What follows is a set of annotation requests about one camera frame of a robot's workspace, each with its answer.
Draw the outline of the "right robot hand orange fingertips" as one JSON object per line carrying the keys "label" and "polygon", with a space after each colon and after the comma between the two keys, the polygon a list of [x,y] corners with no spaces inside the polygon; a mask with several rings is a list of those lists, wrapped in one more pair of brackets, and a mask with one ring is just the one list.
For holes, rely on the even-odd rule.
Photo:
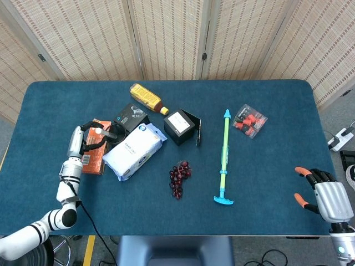
{"label": "right robot hand orange fingertips", "polygon": [[294,198],[302,208],[319,214],[328,223],[346,223],[354,217],[343,183],[329,172],[303,167],[295,167],[295,171],[311,185],[317,202],[310,204],[299,193],[295,193]]}

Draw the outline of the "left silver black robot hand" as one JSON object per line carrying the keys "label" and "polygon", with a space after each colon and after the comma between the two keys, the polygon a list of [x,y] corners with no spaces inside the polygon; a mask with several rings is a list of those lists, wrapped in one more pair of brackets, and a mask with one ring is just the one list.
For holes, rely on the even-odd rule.
{"label": "left silver black robot hand", "polygon": [[85,152],[90,150],[95,150],[103,146],[106,142],[106,137],[104,136],[103,139],[97,144],[90,144],[88,145],[87,142],[83,139],[84,133],[90,128],[99,128],[104,129],[104,125],[98,123],[96,121],[90,121],[82,126],[77,126],[72,133],[67,156],[68,157],[76,157],[81,159]]}

